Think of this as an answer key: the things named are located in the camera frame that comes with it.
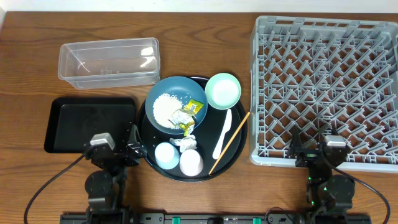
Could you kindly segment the white rice pile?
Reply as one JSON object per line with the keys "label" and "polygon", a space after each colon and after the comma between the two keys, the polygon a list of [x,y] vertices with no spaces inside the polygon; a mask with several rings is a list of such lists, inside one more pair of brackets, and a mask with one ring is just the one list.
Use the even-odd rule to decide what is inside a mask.
{"label": "white rice pile", "polygon": [[182,102],[168,93],[160,95],[153,104],[153,114],[157,124],[169,129],[176,129],[170,119],[172,115],[183,106]]}

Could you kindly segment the silver foil wrapper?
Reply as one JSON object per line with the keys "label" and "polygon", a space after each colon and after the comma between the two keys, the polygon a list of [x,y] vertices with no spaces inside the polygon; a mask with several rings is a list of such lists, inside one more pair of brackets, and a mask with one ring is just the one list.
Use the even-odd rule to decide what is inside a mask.
{"label": "silver foil wrapper", "polygon": [[180,126],[181,124],[189,126],[195,123],[193,115],[194,114],[191,111],[178,109],[172,113],[169,121],[175,126]]}

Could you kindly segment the yellow snack wrapper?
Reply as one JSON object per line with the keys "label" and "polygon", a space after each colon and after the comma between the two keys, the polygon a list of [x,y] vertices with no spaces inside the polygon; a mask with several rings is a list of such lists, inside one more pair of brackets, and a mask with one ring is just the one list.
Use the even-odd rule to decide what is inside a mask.
{"label": "yellow snack wrapper", "polygon": [[196,124],[196,115],[203,108],[204,104],[191,99],[186,106],[184,106],[180,111],[182,112],[182,120],[179,126],[184,131],[184,136],[191,135],[194,126]]}

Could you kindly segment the blue plate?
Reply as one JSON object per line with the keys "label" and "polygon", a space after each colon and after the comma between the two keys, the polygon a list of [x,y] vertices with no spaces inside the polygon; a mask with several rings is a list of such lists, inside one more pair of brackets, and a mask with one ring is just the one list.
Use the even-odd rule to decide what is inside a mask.
{"label": "blue plate", "polygon": [[204,120],[208,111],[208,100],[202,85],[189,77],[168,77],[156,83],[147,95],[145,101],[145,113],[149,122],[159,131],[167,134],[183,134],[182,129],[170,129],[160,125],[154,114],[154,103],[159,96],[168,94],[175,97],[185,106],[190,100],[199,101],[203,104],[202,109],[195,115],[195,127],[197,128]]}

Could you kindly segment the mint green bowl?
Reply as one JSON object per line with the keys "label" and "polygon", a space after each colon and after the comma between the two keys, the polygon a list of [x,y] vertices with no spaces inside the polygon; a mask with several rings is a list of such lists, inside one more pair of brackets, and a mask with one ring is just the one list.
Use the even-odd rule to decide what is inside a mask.
{"label": "mint green bowl", "polygon": [[227,110],[239,101],[241,85],[232,74],[219,73],[208,80],[205,94],[210,106],[218,110]]}

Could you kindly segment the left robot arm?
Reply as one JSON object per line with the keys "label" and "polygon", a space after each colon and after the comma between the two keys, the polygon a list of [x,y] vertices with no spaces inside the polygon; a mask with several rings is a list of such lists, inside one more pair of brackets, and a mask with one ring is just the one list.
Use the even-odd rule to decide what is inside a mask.
{"label": "left robot arm", "polygon": [[131,208],[123,205],[127,168],[139,165],[140,159],[147,155],[137,126],[132,126],[129,139],[119,149],[110,133],[95,134],[83,155],[100,168],[90,174],[85,182],[89,203],[86,222],[137,222]]}

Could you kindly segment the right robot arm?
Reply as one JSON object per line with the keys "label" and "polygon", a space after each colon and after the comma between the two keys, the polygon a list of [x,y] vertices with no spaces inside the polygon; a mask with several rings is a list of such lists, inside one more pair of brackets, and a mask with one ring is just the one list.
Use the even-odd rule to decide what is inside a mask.
{"label": "right robot arm", "polygon": [[312,205],[295,223],[348,223],[346,211],[353,206],[355,182],[332,170],[342,164],[349,152],[343,136],[335,130],[317,144],[305,147],[299,130],[293,128],[287,155],[295,157],[295,166],[308,169],[307,202]]}

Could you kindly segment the grey dishwasher rack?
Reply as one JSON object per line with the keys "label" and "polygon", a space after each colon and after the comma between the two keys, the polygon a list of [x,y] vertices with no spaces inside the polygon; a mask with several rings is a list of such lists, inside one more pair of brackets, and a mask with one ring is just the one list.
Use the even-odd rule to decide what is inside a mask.
{"label": "grey dishwasher rack", "polygon": [[260,16],[251,33],[250,160],[293,167],[293,130],[315,149],[332,131],[342,170],[397,172],[397,24]]}

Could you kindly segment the light blue cup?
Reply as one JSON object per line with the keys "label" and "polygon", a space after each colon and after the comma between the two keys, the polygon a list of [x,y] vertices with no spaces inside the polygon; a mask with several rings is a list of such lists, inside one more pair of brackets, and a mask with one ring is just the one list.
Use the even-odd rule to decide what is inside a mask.
{"label": "light blue cup", "polygon": [[161,169],[170,170],[178,165],[180,154],[171,143],[162,142],[155,148],[155,161]]}

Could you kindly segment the black rectangular tray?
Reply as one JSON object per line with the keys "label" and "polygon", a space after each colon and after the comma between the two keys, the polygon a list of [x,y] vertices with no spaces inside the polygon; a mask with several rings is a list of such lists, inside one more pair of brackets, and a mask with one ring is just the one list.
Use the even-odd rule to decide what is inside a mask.
{"label": "black rectangular tray", "polygon": [[116,149],[126,145],[136,117],[128,97],[60,97],[52,102],[44,150],[82,153],[95,134],[109,133]]}

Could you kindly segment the wooden chopstick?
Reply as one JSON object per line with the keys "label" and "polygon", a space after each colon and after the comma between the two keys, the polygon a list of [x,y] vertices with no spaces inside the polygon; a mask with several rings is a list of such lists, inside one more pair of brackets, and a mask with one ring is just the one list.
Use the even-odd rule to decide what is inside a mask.
{"label": "wooden chopstick", "polygon": [[218,163],[220,162],[220,160],[222,159],[222,157],[224,156],[225,152],[228,150],[228,148],[230,147],[231,143],[234,141],[236,135],[240,132],[241,128],[243,127],[243,125],[246,123],[246,120],[249,118],[249,116],[251,115],[251,112],[247,112],[245,117],[243,118],[243,120],[241,121],[241,123],[239,124],[239,126],[237,127],[237,129],[235,130],[234,134],[232,135],[232,137],[229,139],[227,145],[224,147],[224,149],[222,150],[219,158],[216,160],[216,162],[214,163],[213,167],[211,168],[211,170],[209,171],[208,175],[211,175],[212,172],[214,171],[215,167],[218,165]]}

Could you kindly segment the pink cup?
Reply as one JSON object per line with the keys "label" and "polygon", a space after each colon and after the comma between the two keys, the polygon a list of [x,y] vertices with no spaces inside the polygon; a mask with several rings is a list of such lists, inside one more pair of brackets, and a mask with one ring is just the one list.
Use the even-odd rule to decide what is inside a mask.
{"label": "pink cup", "polygon": [[180,156],[180,170],[183,174],[193,177],[203,170],[203,159],[194,149],[188,149]]}

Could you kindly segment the black round tray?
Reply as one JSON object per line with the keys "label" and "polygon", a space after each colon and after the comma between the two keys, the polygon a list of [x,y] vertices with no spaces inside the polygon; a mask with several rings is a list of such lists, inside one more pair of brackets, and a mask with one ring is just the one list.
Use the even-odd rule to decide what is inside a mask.
{"label": "black round tray", "polygon": [[[202,85],[203,88],[208,82],[207,78],[189,78],[193,78],[200,85]],[[183,134],[167,134],[153,127],[153,125],[147,119],[144,102],[139,111],[137,127],[139,130],[139,135],[143,141],[143,145],[147,149],[146,162],[163,176],[181,182],[201,182],[217,177],[228,170],[238,159],[244,149],[246,135],[248,132],[248,126],[247,124],[244,124],[218,165],[215,167],[212,174],[208,175],[209,171],[216,162],[216,160],[212,158],[212,153],[221,134],[225,117],[225,110],[218,110],[208,105],[208,111],[204,120],[197,128],[195,127],[193,130],[193,135],[197,140],[197,151],[201,155],[204,162],[203,170],[198,175],[189,177],[183,174],[178,166],[170,170],[164,170],[157,165],[155,161],[155,147],[162,142],[169,142],[170,138],[180,139],[183,137]]]}

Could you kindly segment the clear plastic bin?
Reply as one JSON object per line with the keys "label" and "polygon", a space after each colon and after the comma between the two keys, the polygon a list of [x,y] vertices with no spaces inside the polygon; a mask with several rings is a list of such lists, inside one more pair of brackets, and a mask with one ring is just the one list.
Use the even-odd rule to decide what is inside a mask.
{"label": "clear plastic bin", "polygon": [[63,44],[58,77],[78,90],[153,85],[160,81],[156,38]]}

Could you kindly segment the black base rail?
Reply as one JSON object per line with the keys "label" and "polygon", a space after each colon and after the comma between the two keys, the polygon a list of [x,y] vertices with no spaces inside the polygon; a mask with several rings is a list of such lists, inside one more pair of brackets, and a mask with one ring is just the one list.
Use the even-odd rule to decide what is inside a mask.
{"label": "black base rail", "polygon": [[[265,215],[164,215],[162,213],[143,213],[135,215],[127,223],[139,224],[288,224],[288,223],[309,223],[299,220],[298,215],[282,213],[270,213]],[[344,220],[327,220],[319,218],[316,223],[343,223]],[[60,223],[89,223],[86,215],[64,214],[60,216]],[[350,215],[347,216],[347,223],[368,224],[372,223],[369,216]]]}

